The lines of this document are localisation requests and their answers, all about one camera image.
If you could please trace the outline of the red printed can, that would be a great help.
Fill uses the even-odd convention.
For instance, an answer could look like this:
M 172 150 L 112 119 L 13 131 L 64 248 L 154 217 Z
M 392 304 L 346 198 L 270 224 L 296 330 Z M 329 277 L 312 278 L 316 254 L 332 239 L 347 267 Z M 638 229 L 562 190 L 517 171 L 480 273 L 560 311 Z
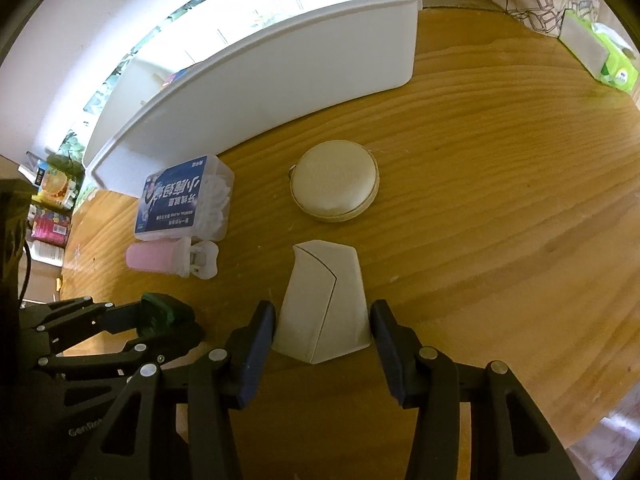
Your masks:
M 64 248 L 70 236 L 70 216 L 48 208 L 32 207 L 32 238 Z

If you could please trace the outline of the pink cylindrical case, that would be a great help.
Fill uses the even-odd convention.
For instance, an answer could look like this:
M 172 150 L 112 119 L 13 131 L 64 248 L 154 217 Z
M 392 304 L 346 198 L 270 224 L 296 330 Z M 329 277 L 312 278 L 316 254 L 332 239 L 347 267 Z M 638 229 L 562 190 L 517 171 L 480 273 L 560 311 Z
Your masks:
M 129 269 L 210 280 L 218 273 L 218 246 L 210 240 L 193 243 L 190 237 L 152 240 L 130 245 L 126 250 Z

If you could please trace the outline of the orange juice carton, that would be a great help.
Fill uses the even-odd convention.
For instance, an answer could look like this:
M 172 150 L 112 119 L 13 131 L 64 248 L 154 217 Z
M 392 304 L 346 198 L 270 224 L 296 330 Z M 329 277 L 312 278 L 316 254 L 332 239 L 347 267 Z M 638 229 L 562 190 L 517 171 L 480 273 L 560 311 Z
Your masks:
M 72 210 L 75 207 L 80 190 L 77 179 L 44 160 L 37 164 L 35 186 L 37 202 L 61 210 Z

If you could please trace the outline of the green tissue pack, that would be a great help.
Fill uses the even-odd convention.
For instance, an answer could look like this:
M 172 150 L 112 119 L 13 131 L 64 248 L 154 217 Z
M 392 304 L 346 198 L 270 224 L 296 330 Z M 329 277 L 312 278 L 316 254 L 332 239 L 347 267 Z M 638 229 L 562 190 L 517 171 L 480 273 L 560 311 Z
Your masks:
M 614 29 L 565 10 L 559 40 L 595 80 L 627 94 L 634 91 L 639 55 Z

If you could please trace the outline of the blue floss pick box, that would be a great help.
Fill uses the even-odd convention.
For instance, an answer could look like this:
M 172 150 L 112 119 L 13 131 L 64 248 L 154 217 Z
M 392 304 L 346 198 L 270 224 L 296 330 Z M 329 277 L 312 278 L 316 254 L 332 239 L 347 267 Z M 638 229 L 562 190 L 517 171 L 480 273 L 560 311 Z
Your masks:
M 223 240 L 228 231 L 234 173 L 204 155 L 146 177 L 138 200 L 134 238 Z

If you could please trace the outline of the white plastic storage bin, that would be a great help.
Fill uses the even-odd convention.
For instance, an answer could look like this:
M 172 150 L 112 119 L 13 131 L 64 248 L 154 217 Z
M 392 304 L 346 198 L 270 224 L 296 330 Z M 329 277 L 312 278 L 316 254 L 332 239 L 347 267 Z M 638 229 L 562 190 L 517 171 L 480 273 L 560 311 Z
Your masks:
M 89 142 L 87 174 L 139 196 L 149 174 L 412 77 L 423 0 L 299 0 L 302 10 L 223 48 Z

